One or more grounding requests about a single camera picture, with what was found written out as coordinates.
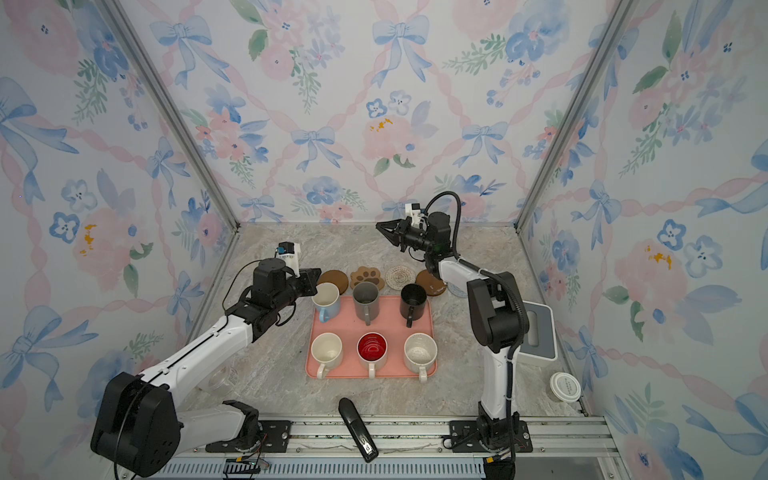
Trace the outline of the multicolour embroidered round coaster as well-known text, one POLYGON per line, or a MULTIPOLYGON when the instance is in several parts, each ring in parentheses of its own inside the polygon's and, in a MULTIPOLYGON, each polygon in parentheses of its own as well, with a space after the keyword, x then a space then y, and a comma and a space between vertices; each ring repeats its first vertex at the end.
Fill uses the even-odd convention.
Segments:
POLYGON ((414 283, 415 280, 416 272, 406 265, 394 266, 385 274, 386 285, 396 291, 401 291, 405 286, 414 283))

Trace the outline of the cork paw print coaster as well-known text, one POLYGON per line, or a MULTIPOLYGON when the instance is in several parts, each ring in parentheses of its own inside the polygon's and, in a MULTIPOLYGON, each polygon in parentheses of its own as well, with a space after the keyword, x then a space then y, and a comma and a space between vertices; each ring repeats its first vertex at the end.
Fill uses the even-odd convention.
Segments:
POLYGON ((350 274, 349 285, 352 289, 361 283, 371 283, 375 285, 379 291, 383 290, 386 286, 381 271, 376 267, 361 266, 350 274))

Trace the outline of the scratched round wooden coaster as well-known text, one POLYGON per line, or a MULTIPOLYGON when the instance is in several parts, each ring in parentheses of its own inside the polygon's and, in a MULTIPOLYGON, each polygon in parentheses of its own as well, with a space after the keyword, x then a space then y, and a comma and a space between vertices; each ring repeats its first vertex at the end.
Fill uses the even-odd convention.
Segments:
POLYGON ((421 270, 417 274, 415 283, 422 287, 429 297, 442 295, 447 290, 446 283, 429 273, 426 269, 421 270))

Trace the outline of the black mug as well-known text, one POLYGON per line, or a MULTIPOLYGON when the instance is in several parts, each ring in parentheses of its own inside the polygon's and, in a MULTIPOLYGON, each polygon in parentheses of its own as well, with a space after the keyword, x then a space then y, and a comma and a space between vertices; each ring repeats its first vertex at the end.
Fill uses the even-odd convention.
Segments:
POLYGON ((402 288, 399 309, 407 328, 411 328, 415 321, 422 318, 427 299, 426 290, 418 284, 411 283, 402 288))

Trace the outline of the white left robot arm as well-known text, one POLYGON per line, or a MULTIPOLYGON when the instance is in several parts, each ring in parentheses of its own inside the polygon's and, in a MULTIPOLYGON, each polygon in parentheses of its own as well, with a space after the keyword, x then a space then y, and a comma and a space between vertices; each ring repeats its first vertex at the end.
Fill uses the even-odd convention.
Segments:
POLYGON ((281 242, 272 256, 252 260, 252 281, 222 317, 182 349, 138 374, 121 372, 106 385, 90 440, 93 453, 136 476, 158 473, 174 456, 223 442, 251 454, 267 439, 257 408, 226 400, 215 408, 181 413, 179 405, 204 379, 271 327, 281 313, 308 297, 323 318, 339 296, 319 268, 299 264, 301 249, 281 242))

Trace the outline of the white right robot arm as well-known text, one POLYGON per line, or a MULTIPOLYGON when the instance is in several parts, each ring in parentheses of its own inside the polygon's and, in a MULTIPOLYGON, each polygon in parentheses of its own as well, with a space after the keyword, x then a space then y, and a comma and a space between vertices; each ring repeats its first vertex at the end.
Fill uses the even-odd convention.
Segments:
POLYGON ((514 434, 519 430, 517 354, 530 328, 515 277, 463 259, 456 250, 458 226, 450 224, 446 213, 416 211, 403 219, 378 222, 375 227, 401 251, 423 252, 430 274, 467 295, 471 329, 484 348, 479 441, 489 451, 513 451, 514 434))

